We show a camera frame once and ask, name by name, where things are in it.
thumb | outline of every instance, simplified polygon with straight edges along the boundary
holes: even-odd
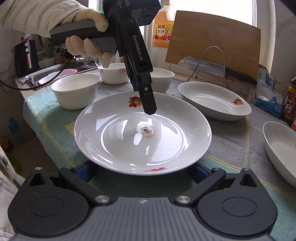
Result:
[[[95,22],[100,32],[105,32],[109,26],[105,15],[94,9],[83,9],[73,19],[73,22],[91,19]]]

tablecloth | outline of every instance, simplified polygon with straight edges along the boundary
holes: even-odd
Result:
[[[181,98],[178,92],[180,83],[182,81],[173,80],[167,94]],[[127,91],[132,91],[130,83],[110,86],[100,82],[96,100]],[[87,160],[66,128],[82,110],[63,109],[50,89],[27,98],[23,110],[25,120],[58,168],[67,165],[75,167]],[[279,211],[272,237],[278,241],[291,241],[296,237],[296,188],[289,185],[272,165],[265,151],[262,132],[265,122],[282,121],[254,106],[252,113],[239,121],[207,119],[213,138],[209,150],[199,162],[210,169],[220,167],[232,173],[244,167],[251,168]],[[176,197],[196,185],[186,170],[163,176],[141,177],[115,173],[104,168],[100,168],[90,184],[115,200],[118,196]]]

sleeve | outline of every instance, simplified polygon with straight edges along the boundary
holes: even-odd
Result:
[[[0,6],[0,24],[26,34],[50,37],[59,23],[70,23],[85,9],[75,0],[6,0]]]

gloved hand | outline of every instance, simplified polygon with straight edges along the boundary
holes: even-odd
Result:
[[[73,19],[73,22],[91,19],[95,22],[96,28],[100,32],[105,32],[109,26],[108,20],[104,14],[94,9],[83,9]],[[102,52],[99,47],[90,39],[84,41],[78,36],[71,36],[66,39],[66,47],[72,55],[81,55],[82,57],[102,58],[102,66],[108,68],[113,54],[110,52]]]

gray ribbed panel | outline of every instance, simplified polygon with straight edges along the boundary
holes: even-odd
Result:
[[[234,241],[205,229],[191,209],[168,198],[118,198],[96,207],[88,220],[66,235],[44,241]],[[12,241],[41,241],[17,235]],[[264,236],[254,241],[271,241]]]

